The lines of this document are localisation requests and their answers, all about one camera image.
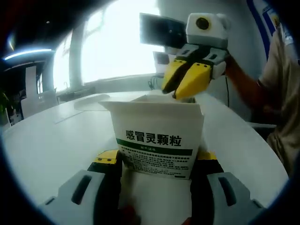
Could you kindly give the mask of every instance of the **white cardboard box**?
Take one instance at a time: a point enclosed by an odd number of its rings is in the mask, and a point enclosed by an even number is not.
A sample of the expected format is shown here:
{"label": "white cardboard box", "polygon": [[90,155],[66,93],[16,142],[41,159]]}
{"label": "white cardboard box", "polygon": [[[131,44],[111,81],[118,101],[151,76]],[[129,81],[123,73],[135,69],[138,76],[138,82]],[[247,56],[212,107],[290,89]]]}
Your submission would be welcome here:
{"label": "white cardboard box", "polygon": [[181,103],[170,95],[99,103],[111,112],[119,150],[129,169],[189,179],[202,135],[199,104]]}

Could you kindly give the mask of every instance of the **person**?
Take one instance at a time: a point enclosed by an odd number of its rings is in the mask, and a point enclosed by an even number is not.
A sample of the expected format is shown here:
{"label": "person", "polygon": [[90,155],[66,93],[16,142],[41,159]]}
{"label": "person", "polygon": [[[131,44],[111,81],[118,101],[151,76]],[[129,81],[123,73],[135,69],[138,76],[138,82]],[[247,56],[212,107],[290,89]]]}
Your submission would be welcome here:
{"label": "person", "polygon": [[225,71],[243,101],[252,109],[270,111],[279,106],[280,120],[267,143],[289,175],[300,149],[300,66],[292,43],[288,31],[282,25],[278,26],[270,44],[268,61],[257,81],[246,75],[232,56],[226,61]]}

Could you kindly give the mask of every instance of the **green stripe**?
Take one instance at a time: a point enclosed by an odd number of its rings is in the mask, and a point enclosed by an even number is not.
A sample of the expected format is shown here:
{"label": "green stripe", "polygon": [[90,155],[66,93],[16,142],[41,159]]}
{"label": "green stripe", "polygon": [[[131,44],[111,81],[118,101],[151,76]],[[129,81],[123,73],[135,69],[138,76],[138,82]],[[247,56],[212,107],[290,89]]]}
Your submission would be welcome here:
{"label": "green stripe", "polygon": [[193,152],[192,149],[167,149],[167,148],[161,148],[161,147],[153,147],[153,146],[149,146],[149,145],[127,142],[127,141],[124,141],[124,140],[121,140],[118,138],[117,138],[117,143],[120,145],[129,147],[129,148],[132,148],[132,149],[137,149],[137,150],[147,151],[147,152],[152,152],[152,153],[154,152],[157,154],[167,154],[167,155],[174,155],[174,156],[191,156],[192,152]]}

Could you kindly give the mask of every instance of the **round table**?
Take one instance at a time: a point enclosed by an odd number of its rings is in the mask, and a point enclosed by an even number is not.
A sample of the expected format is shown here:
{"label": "round table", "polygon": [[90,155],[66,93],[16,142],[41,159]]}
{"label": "round table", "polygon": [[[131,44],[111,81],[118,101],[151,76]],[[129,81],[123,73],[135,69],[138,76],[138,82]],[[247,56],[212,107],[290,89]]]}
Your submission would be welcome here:
{"label": "round table", "polygon": [[[138,98],[148,91],[108,93]],[[196,97],[204,114],[203,133],[225,172],[231,172],[268,206],[288,180],[268,144],[237,114],[214,97]],[[6,156],[17,181],[35,205],[51,196],[95,156],[116,149],[108,111],[78,111],[74,102],[35,114],[7,130]],[[120,205],[134,205],[143,225],[181,224],[191,216],[190,181],[123,170]]]}

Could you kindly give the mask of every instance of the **beige shirt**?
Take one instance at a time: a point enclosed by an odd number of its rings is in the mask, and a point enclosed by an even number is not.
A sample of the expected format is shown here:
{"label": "beige shirt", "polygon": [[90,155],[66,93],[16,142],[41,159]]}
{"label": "beige shirt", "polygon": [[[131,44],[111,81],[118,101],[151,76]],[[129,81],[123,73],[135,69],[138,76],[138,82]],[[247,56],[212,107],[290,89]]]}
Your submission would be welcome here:
{"label": "beige shirt", "polygon": [[289,57],[280,30],[273,34],[269,58],[259,81],[274,93],[274,98],[281,98],[281,123],[267,142],[290,175],[300,150],[300,66]]}

